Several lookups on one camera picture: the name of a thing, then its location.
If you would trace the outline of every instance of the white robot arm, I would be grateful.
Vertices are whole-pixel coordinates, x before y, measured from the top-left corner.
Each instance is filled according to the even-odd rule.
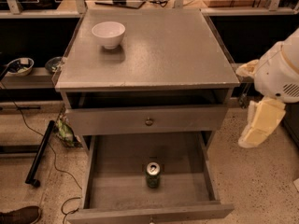
[[[236,73],[252,77],[255,90],[264,96],[259,103],[250,102],[248,125],[238,141],[241,147],[257,147],[282,121],[285,103],[299,102],[299,28]]]

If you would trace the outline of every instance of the metal stand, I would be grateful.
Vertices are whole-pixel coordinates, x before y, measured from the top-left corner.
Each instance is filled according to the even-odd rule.
[[[55,124],[55,122],[53,120],[51,120],[49,122],[48,128],[47,128],[45,135],[39,145],[38,151],[36,153],[36,157],[34,159],[34,162],[32,163],[31,169],[30,169],[28,176],[26,178],[26,181],[25,181],[26,184],[31,184],[35,188],[38,188],[40,186],[40,182],[37,179],[35,179],[35,174],[36,174],[38,165],[41,161],[41,158],[43,156],[43,153],[45,151],[46,145],[49,141],[50,134],[54,128],[54,124]]]
[[[5,70],[0,74],[0,81],[2,78],[6,75],[7,71],[9,69],[9,66],[5,68]],[[31,184],[35,188],[38,188],[40,186],[40,182],[37,179],[34,179],[36,170],[38,168],[38,165],[41,161],[41,158],[43,156],[44,150],[46,148],[46,145],[49,141],[50,134],[54,128],[55,122],[51,120],[49,122],[48,128],[43,136],[43,139],[39,146],[0,146],[0,155],[1,154],[23,154],[23,153],[36,153],[36,157],[33,161],[33,164],[31,166],[31,169],[28,173],[28,176],[26,178],[25,183]]]

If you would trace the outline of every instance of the tile floor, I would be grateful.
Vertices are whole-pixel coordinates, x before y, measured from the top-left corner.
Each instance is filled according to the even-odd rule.
[[[41,110],[23,111],[27,124],[45,132],[49,120],[57,118],[60,105],[47,103]],[[177,224],[299,223],[299,192],[293,184],[299,177],[299,149],[281,126],[259,147],[239,147],[237,139],[246,125],[246,117],[246,110],[231,108],[208,151],[221,201],[233,203],[235,210],[225,219]],[[40,135],[24,125],[20,113],[0,111],[1,145],[39,144],[40,140]],[[56,166],[70,172],[82,185],[87,161],[85,151],[64,147],[54,134],[50,145],[57,153]],[[80,197],[80,188],[71,176],[55,170],[55,156],[50,147],[46,148],[36,173],[41,186],[35,189],[25,184],[33,159],[0,157],[0,211],[37,204],[43,209],[38,223],[63,223],[61,206],[69,198]],[[77,208],[78,204],[79,200],[68,202],[65,212]]]

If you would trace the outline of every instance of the soda can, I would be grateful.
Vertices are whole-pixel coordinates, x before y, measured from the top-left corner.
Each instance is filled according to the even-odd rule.
[[[147,184],[150,188],[155,189],[159,186],[160,165],[157,162],[150,162],[146,168]]]

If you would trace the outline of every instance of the can lid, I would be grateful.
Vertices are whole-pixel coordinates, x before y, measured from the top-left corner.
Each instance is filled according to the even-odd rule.
[[[149,175],[157,175],[160,173],[160,165],[157,162],[150,162],[147,166]]]

